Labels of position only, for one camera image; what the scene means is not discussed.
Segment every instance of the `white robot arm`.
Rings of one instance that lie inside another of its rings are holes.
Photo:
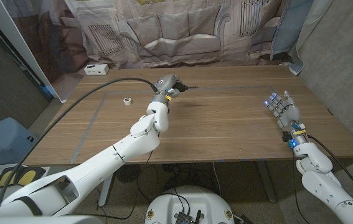
[[[309,142],[305,125],[301,123],[299,108],[287,91],[285,98],[272,93],[265,105],[276,116],[283,130],[283,140],[288,142],[296,157],[296,167],[302,174],[306,190],[325,203],[343,223],[353,223],[353,198],[341,187],[332,173],[332,162],[315,143]]]
[[[159,133],[168,129],[168,103],[189,87],[175,75],[160,78],[158,92],[127,135],[84,163],[53,174],[14,192],[0,206],[0,217],[61,216],[71,213],[103,180],[125,162],[159,146]]]

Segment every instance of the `yellow label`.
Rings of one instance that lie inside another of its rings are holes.
[[[302,133],[305,133],[305,130],[294,132],[294,134],[302,134]]]

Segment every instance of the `white cable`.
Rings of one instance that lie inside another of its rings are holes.
[[[243,220],[242,218],[240,218],[240,217],[238,217],[238,216],[236,216],[236,215],[234,215],[234,214],[233,214],[233,217],[236,218],[236,219],[238,219],[238,220],[240,220],[240,221],[241,221],[240,223],[244,223],[244,220]]]
[[[215,163],[213,162],[212,164],[214,165],[214,173],[215,173],[216,181],[218,182],[219,195],[222,196],[222,192],[220,191],[220,184],[219,184],[218,175],[216,175]]]

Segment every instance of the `black wire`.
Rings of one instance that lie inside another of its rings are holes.
[[[151,157],[152,154],[153,154],[153,152],[151,151],[149,157],[147,158],[145,166],[149,162],[150,157]],[[138,175],[138,178],[136,179],[136,184],[138,183],[140,174]],[[138,191],[136,191],[136,195],[134,196],[134,202],[133,202],[132,211],[131,211],[131,213],[129,213],[129,215],[127,217],[113,217],[113,216],[107,215],[107,214],[106,215],[100,215],[100,214],[87,214],[87,213],[78,213],[78,214],[73,214],[73,215],[93,215],[93,216],[96,216],[96,217],[106,217],[106,218],[113,218],[113,219],[117,219],[117,220],[127,220],[133,214],[134,208],[136,206],[137,198],[138,198]]]
[[[301,215],[301,217],[303,218],[303,220],[305,220],[305,222],[307,224],[309,224],[309,222],[305,219],[305,217],[302,215],[301,209],[299,209],[299,205],[298,205],[298,198],[296,196],[296,180],[295,180],[295,153],[293,151],[293,175],[294,175],[294,192],[295,192],[295,203],[296,203],[296,208],[298,209],[299,214]]]
[[[176,188],[175,188],[175,187],[174,187],[174,191],[175,191],[175,194],[176,194],[176,196],[178,197],[178,199],[181,201],[181,204],[182,204],[182,213],[184,213],[184,205],[183,205],[182,199],[181,199],[181,197],[177,194],[177,191],[176,191]]]
[[[95,187],[95,189],[97,190],[97,192],[99,192],[99,196],[100,196],[100,190],[99,190],[97,187]],[[99,201],[97,201],[97,208],[96,208],[96,211],[97,211],[99,208],[103,211],[103,213],[104,213],[105,215],[107,215],[106,212],[104,211],[103,207],[99,206]]]
[[[154,90],[154,92],[158,92],[157,88],[149,81],[144,80],[142,78],[117,78],[114,79],[112,81],[106,82],[92,90],[90,90],[89,92],[87,92],[86,94],[84,94],[83,96],[81,96],[79,99],[77,99],[71,106],[69,106],[43,133],[42,135],[38,138],[38,140],[31,146],[31,148],[26,152],[26,154],[24,155],[24,157],[17,163],[17,165],[14,167],[14,169],[12,170],[12,172],[10,173],[9,177],[6,179],[1,191],[0,191],[0,206],[1,203],[3,201],[3,197],[5,194],[5,191],[7,189],[7,186],[10,183],[10,180],[12,179],[12,177],[14,176],[14,174],[16,172],[18,172],[18,170],[20,169],[21,164],[25,161],[25,159],[27,159],[27,157],[29,156],[29,154],[34,150],[34,148],[36,147],[36,145],[38,145],[38,143],[45,137],[45,135],[55,126],[55,124],[58,123],[58,121],[60,121],[75,105],[77,105],[79,102],[81,102],[83,99],[85,99],[88,95],[94,93],[95,91],[108,86],[112,83],[116,83],[116,82],[120,82],[120,81],[125,81],[125,80],[135,80],[135,81],[141,81],[141,82],[145,82],[147,84],[149,84],[151,86],[151,88]]]
[[[102,207],[99,206],[99,208],[103,211],[104,215],[107,216],[106,212],[104,211],[104,209]]]
[[[184,198],[183,196],[176,195],[176,194],[172,194],[172,193],[163,193],[163,194],[160,194],[159,196],[161,196],[161,195],[174,195],[174,196],[178,196],[178,197],[183,198],[183,199],[186,201],[187,205],[189,206],[189,210],[187,211],[187,214],[188,214],[188,215],[190,214],[190,204],[189,204],[189,202],[187,201],[187,199]]]
[[[311,135],[308,135],[308,138],[311,138],[311,139],[315,140],[317,143],[319,143],[319,145],[321,147],[323,147],[323,149],[325,149],[337,161],[337,163],[342,167],[342,169],[345,171],[345,173],[353,181],[353,176],[351,175],[351,173],[346,169],[346,167],[339,161],[339,159],[337,159],[337,157],[323,143],[321,143],[319,140],[317,140],[315,137],[313,137]]]

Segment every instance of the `couch print on curtain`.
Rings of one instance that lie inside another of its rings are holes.
[[[80,43],[73,44],[89,60],[153,68],[272,59],[292,48],[312,1],[42,0],[33,6],[51,27],[79,29]]]

